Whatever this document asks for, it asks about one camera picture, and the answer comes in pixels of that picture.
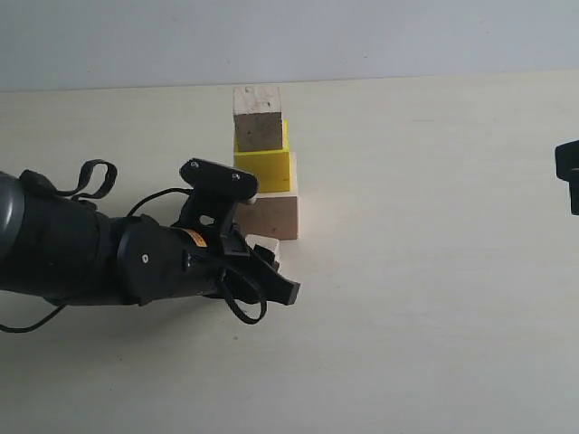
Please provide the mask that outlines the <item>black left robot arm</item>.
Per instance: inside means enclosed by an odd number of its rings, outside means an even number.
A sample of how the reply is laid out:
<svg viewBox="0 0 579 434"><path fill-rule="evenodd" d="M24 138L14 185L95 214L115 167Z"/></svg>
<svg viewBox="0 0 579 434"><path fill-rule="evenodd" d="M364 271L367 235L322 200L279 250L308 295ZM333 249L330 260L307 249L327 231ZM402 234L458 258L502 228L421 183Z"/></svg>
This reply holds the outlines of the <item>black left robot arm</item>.
<svg viewBox="0 0 579 434"><path fill-rule="evenodd" d="M87 193L92 165L77 186L56 188L26 170L1 176L1 287L56 307L144 306L181 297L289 306L299 284L283 277L271 250L250 246L234 222L236 206L257 192L256 178L194 161L181 169L185 203L168 226L131 210L100 212L96 202L116 181L110 167Z"/></svg>

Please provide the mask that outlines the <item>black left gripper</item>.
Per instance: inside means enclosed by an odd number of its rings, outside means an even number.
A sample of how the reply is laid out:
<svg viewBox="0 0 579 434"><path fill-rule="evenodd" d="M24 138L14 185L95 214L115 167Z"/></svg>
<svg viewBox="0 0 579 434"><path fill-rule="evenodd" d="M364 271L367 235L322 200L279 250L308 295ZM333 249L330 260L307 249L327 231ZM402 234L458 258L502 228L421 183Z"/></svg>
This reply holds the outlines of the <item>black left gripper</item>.
<svg viewBox="0 0 579 434"><path fill-rule="evenodd" d="M165 227L144 215L115 222L115 283L131 304L182 297L217 297L217 279L223 268L205 255L185 231ZM251 247L251 274L266 298L293 305L300 284L280 274L274 251L260 244Z"/></svg>

